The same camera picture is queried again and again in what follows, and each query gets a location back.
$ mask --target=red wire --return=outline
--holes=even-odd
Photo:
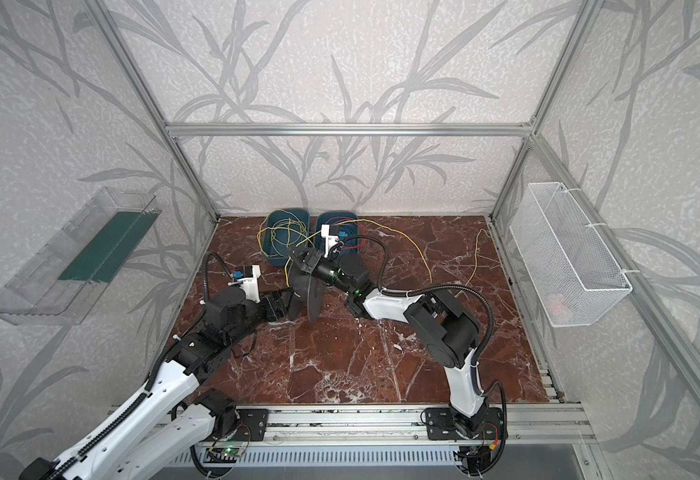
[[[499,429],[497,428],[496,425],[492,424],[491,422],[487,422],[490,426],[494,427],[494,443],[497,443],[499,441]]]
[[[249,446],[251,445],[251,429],[250,429],[249,426],[246,425],[245,423],[243,424],[243,426],[246,427],[246,430],[249,430],[249,441],[246,442],[246,448],[243,449],[243,451],[245,452],[246,450],[249,449]]]
[[[333,224],[334,224],[334,220],[336,220],[337,222],[341,222],[341,221],[343,221],[343,220],[357,220],[357,218],[350,218],[349,216],[334,216],[334,217],[332,217],[332,218],[329,218],[329,219],[327,220],[327,223],[328,223],[329,225],[333,225]],[[366,234],[366,229],[365,229],[365,227],[363,226],[363,224],[361,224],[360,222],[356,222],[355,225],[357,225],[357,227],[358,227],[358,229],[359,229],[359,233],[360,233],[361,235],[365,235],[365,234]],[[360,242],[358,245],[355,245],[355,246],[343,246],[342,249],[343,249],[343,250],[353,250],[353,249],[356,249],[356,248],[361,248],[361,247],[362,247],[363,245],[365,245],[365,244],[366,244],[366,239],[364,238],[363,240],[361,240],[361,242]]]

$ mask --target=marble floor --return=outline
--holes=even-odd
[[[470,281],[491,304],[497,318],[493,340],[479,363],[484,387],[500,379],[508,402],[547,402],[526,333],[523,331],[507,278],[499,263],[486,219],[482,216],[376,216],[368,217],[408,234],[422,249],[435,283]],[[210,249],[230,266],[259,264],[260,290],[285,285],[283,268],[270,266],[259,253],[256,234],[261,217],[221,219]],[[390,288],[425,286],[429,276],[417,249],[406,238],[373,224],[366,234],[380,237],[390,251],[385,272]],[[361,248],[366,266],[375,278],[381,249],[371,242]],[[219,267],[211,264],[213,271]],[[223,274],[209,274],[211,294],[226,284]],[[199,392],[214,387],[238,403],[448,403],[449,388],[443,368],[432,360],[405,323],[355,320],[345,310],[344,294],[326,289],[320,319],[259,327],[254,352],[231,359]],[[200,275],[182,306],[173,333],[184,330],[200,310]],[[486,315],[477,300],[459,296],[485,325]],[[236,347],[248,351],[251,339]]]

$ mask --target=blue component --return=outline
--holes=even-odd
[[[352,212],[345,211],[345,210],[342,210],[342,211],[335,210],[335,211],[331,211],[331,212],[324,212],[323,214],[318,215],[315,225],[316,225],[317,231],[320,231],[321,225],[323,225],[323,224],[339,224],[340,222],[342,222],[343,220],[346,220],[348,218],[353,219],[353,220],[357,220],[357,215],[355,215]],[[352,236],[352,235],[358,235],[360,233],[359,228],[358,228],[357,224],[355,224],[355,223],[340,225],[339,228],[340,228],[340,230],[339,230],[339,237],[340,238],[345,238],[345,237]],[[348,247],[357,246],[359,244],[360,244],[359,240],[349,240],[347,242],[347,244],[345,245],[345,248],[340,250],[340,252],[341,252],[340,255],[357,255],[359,253],[358,248],[348,248]],[[323,237],[322,236],[317,235],[315,237],[315,245],[319,250],[323,250]]]
[[[302,222],[305,225],[305,230],[309,230],[310,227],[310,214],[304,208],[285,208],[274,211],[267,217],[267,226],[275,226],[283,220]],[[288,261],[288,248],[296,246],[303,240],[304,238],[301,236],[286,229],[268,230],[261,236],[261,247],[270,265],[285,266]]]

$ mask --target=wall-mounted acrylic shelf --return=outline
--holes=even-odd
[[[0,290],[0,318],[79,325],[160,212],[155,195],[103,188]]]

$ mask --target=leaf-patterned wallpaper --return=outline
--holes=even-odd
[[[592,326],[553,329],[509,225],[530,182],[552,181],[529,155],[497,216],[500,235],[542,333],[557,387],[582,402],[614,478],[700,478],[700,408],[629,299]]]
[[[700,2],[604,8],[542,134],[700,351]],[[546,180],[532,158],[503,228],[522,185]],[[700,410],[629,301],[586,328],[535,315],[617,478],[700,478]]]
[[[700,351],[700,2],[602,12],[592,38],[542,132]]]
[[[397,151],[376,162],[375,141],[382,147],[393,142],[198,137],[183,148],[217,208],[232,214],[266,214],[273,206],[487,214],[519,147],[519,139],[510,137],[399,137]],[[249,158],[259,155],[264,160],[251,165]]]
[[[106,3],[172,122],[525,122],[579,8],[578,0]],[[519,146],[514,138],[182,142],[219,210],[245,214],[487,212]]]
[[[163,213],[81,325],[0,320],[0,478],[142,381],[212,231],[83,10],[0,0],[0,287],[103,186],[153,192]]]

